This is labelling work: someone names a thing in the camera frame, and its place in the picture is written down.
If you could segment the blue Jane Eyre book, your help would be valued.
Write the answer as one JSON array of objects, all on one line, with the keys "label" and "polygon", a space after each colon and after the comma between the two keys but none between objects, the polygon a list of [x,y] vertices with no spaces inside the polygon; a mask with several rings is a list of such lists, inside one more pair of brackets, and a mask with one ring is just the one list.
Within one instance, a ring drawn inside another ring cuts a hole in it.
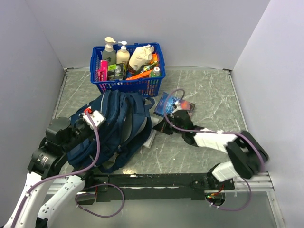
[{"label": "blue Jane Eyre book", "polygon": [[159,102],[157,103],[154,114],[160,117],[164,117],[164,106],[166,106],[166,113],[172,114],[172,112],[176,109],[177,105],[179,105],[182,109],[188,110],[188,112],[192,113],[195,109],[195,104],[191,103],[189,101],[180,99],[176,96],[170,96],[167,103],[165,104],[165,101],[167,97],[169,96],[168,93],[163,92]]}]

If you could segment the navy blue student backpack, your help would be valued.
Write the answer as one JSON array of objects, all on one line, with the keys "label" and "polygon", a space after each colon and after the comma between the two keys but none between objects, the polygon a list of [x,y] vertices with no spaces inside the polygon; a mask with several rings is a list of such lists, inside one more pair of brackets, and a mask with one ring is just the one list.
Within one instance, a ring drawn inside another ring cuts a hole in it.
[{"label": "navy blue student backpack", "polygon": [[113,173],[123,167],[148,140],[152,131],[150,109],[155,101],[139,93],[106,91],[70,116],[71,124],[87,108],[98,111],[105,121],[98,127],[99,142],[86,139],[68,152],[68,163],[75,169],[89,166],[99,150],[95,167],[102,173]]}]

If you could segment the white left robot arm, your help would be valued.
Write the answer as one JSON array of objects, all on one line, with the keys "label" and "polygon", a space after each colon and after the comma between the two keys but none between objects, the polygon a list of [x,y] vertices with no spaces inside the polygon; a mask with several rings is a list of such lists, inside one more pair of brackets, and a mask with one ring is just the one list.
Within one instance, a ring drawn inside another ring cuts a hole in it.
[{"label": "white left robot arm", "polygon": [[66,117],[53,119],[46,136],[32,154],[26,182],[17,205],[6,222],[6,228],[48,228],[59,210],[80,190],[94,185],[89,176],[94,160],[86,168],[60,174],[67,161],[67,153],[84,140],[98,136],[101,120],[85,113],[72,125]]}]

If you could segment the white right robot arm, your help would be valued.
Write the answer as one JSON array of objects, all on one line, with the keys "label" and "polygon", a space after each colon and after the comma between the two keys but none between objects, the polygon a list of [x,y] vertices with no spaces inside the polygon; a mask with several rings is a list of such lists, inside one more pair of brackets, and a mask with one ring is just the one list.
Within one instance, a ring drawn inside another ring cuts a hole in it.
[{"label": "white right robot arm", "polygon": [[207,183],[212,189],[220,188],[232,178],[251,179],[264,171],[269,160],[267,152],[248,131],[226,133],[194,125],[186,110],[166,115],[154,129],[167,135],[179,133],[191,146],[210,148],[228,155],[229,161],[216,164],[207,173]]}]

